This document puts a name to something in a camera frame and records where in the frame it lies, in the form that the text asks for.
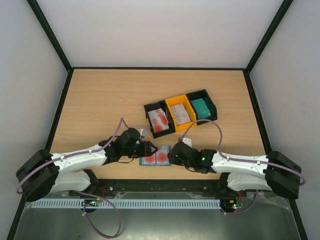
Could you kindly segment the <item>blue card holder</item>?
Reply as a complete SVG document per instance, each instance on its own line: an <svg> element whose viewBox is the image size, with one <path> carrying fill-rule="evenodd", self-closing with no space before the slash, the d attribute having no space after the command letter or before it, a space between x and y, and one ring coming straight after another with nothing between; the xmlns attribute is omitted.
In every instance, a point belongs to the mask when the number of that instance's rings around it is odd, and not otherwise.
<svg viewBox="0 0 320 240"><path fill-rule="evenodd" d="M172 148L171 148L169 145L166 145L166 146L168 146L168 154L169 154ZM144 158L145 158L145 157L141 157L141 158L139 159L139 165L140 165L140 166L155 166L155 167L158 167L158 166L171 166L171 165L172 165L172 164L170 163L170 161L169 161L169 158L168 158L169 163L167 163L167 164L158 164L158 163L157 163L157 160L156 160L156 163L155 163L155 164L145 164L145 163L144 163Z"/></svg>

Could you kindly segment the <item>black bin with red cards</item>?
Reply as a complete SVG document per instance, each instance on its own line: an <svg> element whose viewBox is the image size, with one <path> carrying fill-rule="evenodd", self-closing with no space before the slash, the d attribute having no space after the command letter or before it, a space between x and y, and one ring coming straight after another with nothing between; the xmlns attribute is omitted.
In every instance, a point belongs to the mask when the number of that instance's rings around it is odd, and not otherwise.
<svg viewBox="0 0 320 240"><path fill-rule="evenodd" d="M154 139L173 134L175 124L165 100L143 106Z"/></svg>

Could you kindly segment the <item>teal card stack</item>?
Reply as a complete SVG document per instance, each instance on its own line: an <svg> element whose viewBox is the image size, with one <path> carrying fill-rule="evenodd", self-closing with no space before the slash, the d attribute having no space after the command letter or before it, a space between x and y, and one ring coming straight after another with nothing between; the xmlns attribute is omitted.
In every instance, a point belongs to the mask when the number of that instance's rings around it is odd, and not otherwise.
<svg viewBox="0 0 320 240"><path fill-rule="evenodd" d="M191 103L195 109L195 112L197 113L198 119L205 119L212 116L209 108L202 98L192 100Z"/></svg>

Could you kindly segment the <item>yellow bin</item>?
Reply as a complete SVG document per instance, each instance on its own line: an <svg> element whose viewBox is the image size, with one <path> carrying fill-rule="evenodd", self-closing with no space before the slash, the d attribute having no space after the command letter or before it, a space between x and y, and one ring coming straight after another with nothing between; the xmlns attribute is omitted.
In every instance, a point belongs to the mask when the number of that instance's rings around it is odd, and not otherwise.
<svg viewBox="0 0 320 240"><path fill-rule="evenodd" d="M185 94L167 98L165 102L172 116L176 132L186 130L197 120L196 113Z"/></svg>

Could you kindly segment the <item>black bin with teal cards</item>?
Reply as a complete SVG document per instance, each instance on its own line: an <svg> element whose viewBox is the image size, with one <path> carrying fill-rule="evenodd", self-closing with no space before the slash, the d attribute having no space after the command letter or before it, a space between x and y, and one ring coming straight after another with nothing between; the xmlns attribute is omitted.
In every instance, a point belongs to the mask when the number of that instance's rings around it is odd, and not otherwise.
<svg viewBox="0 0 320 240"><path fill-rule="evenodd" d="M186 94L197 120L208 119L216 121L218 112L206 89Z"/></svg>

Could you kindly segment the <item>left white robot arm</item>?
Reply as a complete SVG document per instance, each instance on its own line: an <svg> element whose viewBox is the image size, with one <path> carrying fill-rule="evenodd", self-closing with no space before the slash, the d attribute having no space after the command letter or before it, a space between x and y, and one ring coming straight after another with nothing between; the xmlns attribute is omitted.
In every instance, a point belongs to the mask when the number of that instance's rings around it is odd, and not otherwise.
<svg viewBox="0 0 320 240"><path fill-rule="evenodd" d="M88 170L118 162L121 157L138 159L157 152L151 141L142 140L140 131L127 128L121 135L114 134L98 144L66 153L38 150L17 171L17 194L26 201L37 201L49 193L86 191L96 176Z"/></svg>

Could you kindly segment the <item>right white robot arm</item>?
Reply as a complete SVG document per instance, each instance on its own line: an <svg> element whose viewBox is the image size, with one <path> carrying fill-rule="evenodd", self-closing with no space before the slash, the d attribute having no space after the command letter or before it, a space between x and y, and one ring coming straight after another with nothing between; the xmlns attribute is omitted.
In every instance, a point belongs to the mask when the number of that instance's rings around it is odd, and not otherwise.
<svg viewBox="0 0 320 240"><path fill-rule="evenodd" d="M214 149L197 150L179 141L168 159L173 165L198 173L226 174L226 179L218 183L218 191L224 196L234 191L265 190L296 200L303 182L301 167L278 151L261 156L233 155Z"/></svg>

